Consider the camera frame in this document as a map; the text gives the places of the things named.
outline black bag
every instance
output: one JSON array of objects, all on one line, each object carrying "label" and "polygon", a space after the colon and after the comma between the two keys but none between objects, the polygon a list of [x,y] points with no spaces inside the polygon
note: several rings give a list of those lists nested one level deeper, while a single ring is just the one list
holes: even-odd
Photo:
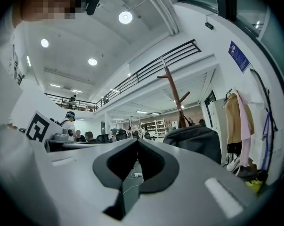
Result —
[{"label": "black bag", "polygon": [[210,128],[201,125],[179,128],[169,132],[163,142],[178,148],[200,153],[211,158],[218,164],[221,163],[219,137],[217,132]]}]

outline pink garment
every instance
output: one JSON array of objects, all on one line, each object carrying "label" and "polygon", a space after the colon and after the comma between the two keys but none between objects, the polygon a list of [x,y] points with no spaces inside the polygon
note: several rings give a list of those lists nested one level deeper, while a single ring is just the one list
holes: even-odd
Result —
[{"label": "pink garment", "polygon": [[251,125],[250,125],[249,120],[247,119],[244,105],[242,103],[242,100],[239,94],[237,92],[235,92],[235,94],[237,94],[237,100],[239,104],[240,125],[241,125],[242,149],[241,149],[241,154],[240,154],[240,166],[247,167],[248,160],[249,160],[249,154],[250,154],[250,148],[251,148]]}]

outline beige coat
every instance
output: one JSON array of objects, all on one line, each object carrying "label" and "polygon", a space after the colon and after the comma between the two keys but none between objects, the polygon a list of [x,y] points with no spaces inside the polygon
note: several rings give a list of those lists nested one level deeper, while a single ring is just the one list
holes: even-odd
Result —
[{"label": "beige coat", "polygon": [[[240,110],[237,95],[232,93],[225,105],[227,115],[227,144],[241,142]],[[244,109],[251,126],[251,135],[254,134],[254,121],[248,105]]]}]

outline ceiling light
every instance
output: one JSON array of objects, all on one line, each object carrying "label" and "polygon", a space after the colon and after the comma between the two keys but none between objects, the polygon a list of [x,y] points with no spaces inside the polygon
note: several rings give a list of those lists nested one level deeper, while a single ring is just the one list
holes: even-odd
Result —
[{"label": "ceiling light", "polygon": [[53,84],[51,84],[51,86],[54,86],[54,87],[58,87],[58,88],[60,88],[60,86],[59,86],[59,85],[53,85]]},{"label": "ceiling light", "polygon": [[75,90],[75,89],[72,89],[73,92],[78,92],[78,93],[82,93],[82,91],[80,90]]},{"label": "ceiling light", "polygon": [[46,39],[42,39],[41,40],[41,45],[44,47],[44,48],[47,48],[49,46],[49,41],[47,41]]},{"label": "ceiling light", "polygon": [[94,58],[90,58],[89,64],[92,65],[92,66],[95,66],[95,65],[97,65],[97,61]]},{"label": "ceiling light", "polygon": [[132,14],[130,12],[122,12],[119,15],[119,20],[122,24],[129,24],[132,21]]},{"label": "ceiling light", "polygon": [[27,61],[28,61],[29,66],[31,67],[31,62],[30,62],[29,56],[27,56]]}]

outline white sneaker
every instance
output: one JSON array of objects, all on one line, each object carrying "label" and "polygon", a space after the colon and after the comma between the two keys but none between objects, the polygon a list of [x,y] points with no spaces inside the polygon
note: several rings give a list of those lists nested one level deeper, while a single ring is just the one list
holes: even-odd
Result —
[{"label": "white sneaker", "polygon": [[235,171],[239,167],[240,156],[232,160],[230,164],[227,165],[227,170],[230,172]]}]

